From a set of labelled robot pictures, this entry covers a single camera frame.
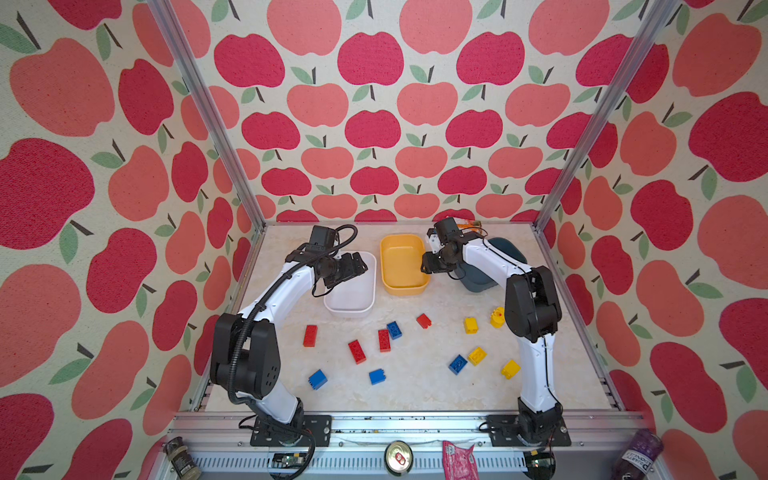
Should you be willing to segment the white plastic container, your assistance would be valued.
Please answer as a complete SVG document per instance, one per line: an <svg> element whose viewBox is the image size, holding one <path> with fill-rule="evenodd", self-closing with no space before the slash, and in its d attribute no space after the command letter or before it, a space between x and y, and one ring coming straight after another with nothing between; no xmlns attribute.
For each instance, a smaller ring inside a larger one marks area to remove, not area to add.
<svg viewBox="0 0 768 480"><path fill-rule="evenodd" d="M377 259L370 252L359 251L359 254L367 266L367 271L336 286L324 297L324 306L336 317L364 318L370 314L375 304Z"/></svg>

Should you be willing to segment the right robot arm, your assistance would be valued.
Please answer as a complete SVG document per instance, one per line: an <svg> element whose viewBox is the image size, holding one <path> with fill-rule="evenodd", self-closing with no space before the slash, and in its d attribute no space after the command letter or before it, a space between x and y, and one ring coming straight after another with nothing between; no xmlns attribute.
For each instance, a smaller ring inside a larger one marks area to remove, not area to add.
<svg viewBox="0 0 768 480"><path fill-rule="evenodd" d="M553 361L562 309L552 272L517 261L483 234L460 229L452 218L435 223L426 236L430 250L422 256L423 273L450 273L465 263L505 288L504 318L518 339L523 373L517 435L527 445L545 443L560 429L563 414L555 395Z"/></svg>

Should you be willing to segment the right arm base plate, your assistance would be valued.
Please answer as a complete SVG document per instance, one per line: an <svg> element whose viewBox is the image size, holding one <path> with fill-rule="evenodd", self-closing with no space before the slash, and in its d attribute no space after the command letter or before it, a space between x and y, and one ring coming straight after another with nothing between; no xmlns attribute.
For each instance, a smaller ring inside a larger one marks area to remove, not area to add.
<svg viewBox="0 0 768 480"><path fill-rule="evenodd" d="M536 433L531 439L523 437L517 415L488 415L478 427L487 434L493 447L549 448L570 447L572 440L563 420L552 428Z"/></svg>

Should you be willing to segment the dark teal plastic container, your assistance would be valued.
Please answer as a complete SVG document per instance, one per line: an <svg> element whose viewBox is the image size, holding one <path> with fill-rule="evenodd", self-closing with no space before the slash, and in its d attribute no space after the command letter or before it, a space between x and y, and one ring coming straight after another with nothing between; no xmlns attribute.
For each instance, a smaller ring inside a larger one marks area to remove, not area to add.
<svg viewBox="0 0 768 480"><path fill-rule="evenodd" d="M505 255L514 258L516 261L527 263L525 255L508 239L502 237L493 237L489 243ZM463 286L474 293L479 293L497 286L497 283L481 270L466 262L458 264L455 276Z"/></svg>

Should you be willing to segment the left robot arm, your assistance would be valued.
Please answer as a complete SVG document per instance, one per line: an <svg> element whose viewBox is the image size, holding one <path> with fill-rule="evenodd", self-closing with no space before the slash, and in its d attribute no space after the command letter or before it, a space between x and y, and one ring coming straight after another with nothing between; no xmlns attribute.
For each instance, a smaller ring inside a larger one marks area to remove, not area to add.
<svg viewBox="0 0 768 480"><path fill-rule="evenodd" d="M253 411L258 426L282 444L294 445L311 434L304 428L302 401L279 381L277 323L319 282L330 292L367 272L360 254L342 251L357 234L351 224L315 225L309 240L285 257L280 273L257 300L215 323L210 382L224 388L232 404Z"/></svg>

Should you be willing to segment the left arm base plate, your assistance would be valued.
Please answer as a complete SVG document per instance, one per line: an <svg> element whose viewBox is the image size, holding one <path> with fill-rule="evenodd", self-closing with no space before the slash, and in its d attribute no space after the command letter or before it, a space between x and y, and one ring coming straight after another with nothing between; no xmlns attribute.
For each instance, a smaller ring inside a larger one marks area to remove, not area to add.
<svg viewBox="0 0 768 480"><path fill-rule="evenodd" d="M253 447L328 447L332 430L330 415L305 415L301 426L257 419L252 427Z"/></svg>

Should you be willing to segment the yellow plastic container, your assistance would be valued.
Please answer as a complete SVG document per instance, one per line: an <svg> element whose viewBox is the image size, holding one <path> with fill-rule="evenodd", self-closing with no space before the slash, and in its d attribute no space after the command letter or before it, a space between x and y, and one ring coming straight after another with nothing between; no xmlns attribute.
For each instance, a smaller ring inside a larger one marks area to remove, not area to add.
<svg viewBox="0 0 768 480"><path fill-rule="evenodd" d="M414 234L388 235L381 240L381 276L390 295L415 296L426 290L430 277L421 271L424 253L424 241Z"/></svg>

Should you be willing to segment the yellow round lego piece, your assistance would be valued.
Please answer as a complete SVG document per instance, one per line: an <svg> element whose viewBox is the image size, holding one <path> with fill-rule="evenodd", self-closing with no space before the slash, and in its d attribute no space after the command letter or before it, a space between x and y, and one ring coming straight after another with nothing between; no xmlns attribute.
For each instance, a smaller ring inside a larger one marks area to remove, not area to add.
<svg viewBox="0 0 768 480"><path fill-rule="evenodd" d="M496 328L499 329L502 326L504 326L506 323L505 320L505 309L503 307L498 307L493 310L491 316L490 316L490 324Z"/></svg>

